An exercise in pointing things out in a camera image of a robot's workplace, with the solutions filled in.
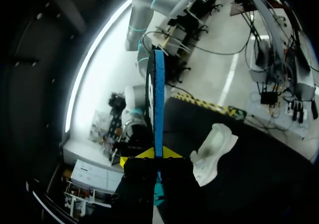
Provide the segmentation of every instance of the white cabinet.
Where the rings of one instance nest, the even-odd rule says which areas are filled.
[[[110,171],[77,160],[71,175],[71,180],[74,184],[83,187],[113,193],[116,191],[122,176],[123,173]]]

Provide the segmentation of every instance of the fluorescent light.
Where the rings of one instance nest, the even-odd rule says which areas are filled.
[[[110,29],[110,27],[113,25],[113,23],[119,18],[119,16],[127,9],[130,5],[132,4],[132,0],[127,0],[111,17],[111,19],[106,23],[106,25],[103,27],[103,29],[100,31],[98,36],[96,37],[95,41],[93,42],[91,48],[89,49],[86,57],[84,58],[84,61],[81,65],[81,68],[79,70],[79,73],[76,77],[73,90],[71,93],[71,98],[69,102],[69,107],[68,111],[66,114],[66,123],[65,123],[65,132],[68,132],[70,130],[71,126],[71,118],[72,118],[72,112],[73,112],[73,107],[74,107],[74,102],[75,102],[75,97],[78,92],[85,68],[87,67],[95,49],[101,42],[102,38],[105,36],[106,32]]]
[[[256,40],[256,37],[255,36],[252,36],[250,37],[251,40]],[[265,39],[265,40],[268,40],[269,39],[269,35],[261,35],[260,36],[260,39]]]

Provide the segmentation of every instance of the robotic arm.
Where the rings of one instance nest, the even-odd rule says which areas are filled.
[[[126,40],[126,50],[137,51],[140,38],[145,34],[154,11],[176,18],[191,0],[132,0],[132,14]]]

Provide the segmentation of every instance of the black table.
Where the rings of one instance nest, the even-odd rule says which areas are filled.
[[[239,138],[220,158],[217,177],[201,188],[213,213],[233,218],[281,217],[291,203],[304,196],[313,165],[273,137],[234,118],[170,98],[164,109],[164,145],[188,157],[198,150],[214,123],[227,125]]]

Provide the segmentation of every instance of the yellow black hazard tape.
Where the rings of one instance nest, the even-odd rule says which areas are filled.
[[[240,109],[237,109],[235,107],[232,107],[232,106],[222,107],[222,106],[214,105],[214,104],[206,102],[206,101],[195,99],[194,97],[192,97],[191,95],[186,94],[186,93],[177,92],[177,94],[173,95],[173,97],[177,98],[179,100],[186,101],[186,102],[192,103],[194,105],[204,107],[206,109],[233,117],[236,120],[244,121],[246,118],[246,115],[247,115],[247,112],[240,110]]]

